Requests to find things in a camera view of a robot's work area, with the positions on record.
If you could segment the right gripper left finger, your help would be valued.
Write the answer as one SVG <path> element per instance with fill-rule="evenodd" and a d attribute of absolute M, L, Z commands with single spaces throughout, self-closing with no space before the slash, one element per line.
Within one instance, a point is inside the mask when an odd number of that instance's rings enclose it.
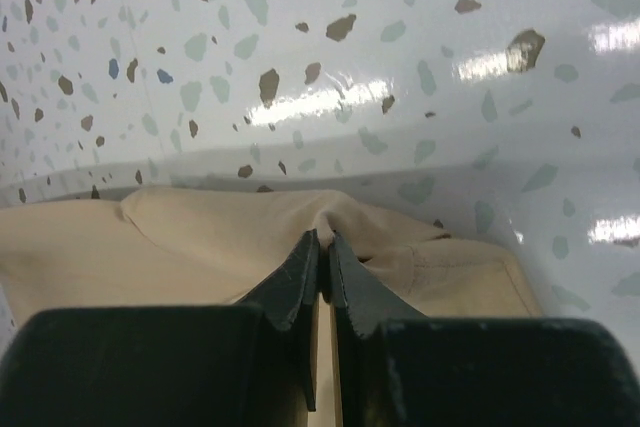
<path fill-rule="evenodd" d="M 5 426 L 303 426 L 316 407 L 320 243 L 231 305 L 54 309 L 1 363 Z"/>

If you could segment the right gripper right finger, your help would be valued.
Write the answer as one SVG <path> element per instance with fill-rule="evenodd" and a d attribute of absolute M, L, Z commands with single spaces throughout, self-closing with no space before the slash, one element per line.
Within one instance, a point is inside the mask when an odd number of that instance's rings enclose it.
<path fill-rule="evenodd" d="M 340 426 L 635 426 L 639 381 L 602 325 L 438 318 L 376 279 L 341 236 L 328 250 Z"/>

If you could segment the beige t shirt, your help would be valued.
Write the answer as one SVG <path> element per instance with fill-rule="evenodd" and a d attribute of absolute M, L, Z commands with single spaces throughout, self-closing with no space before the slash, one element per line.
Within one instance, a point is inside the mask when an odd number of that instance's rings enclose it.
<path fill-rule="evenodd" d="M 1 213 L 1 321 L 49 309 L 227 304 L 273 273 L 300 237 L 337 238 L 423 314 L 535 318 L 507 250 L 465 240 L 335 190 L 241 193 L 144 188 Z"/>

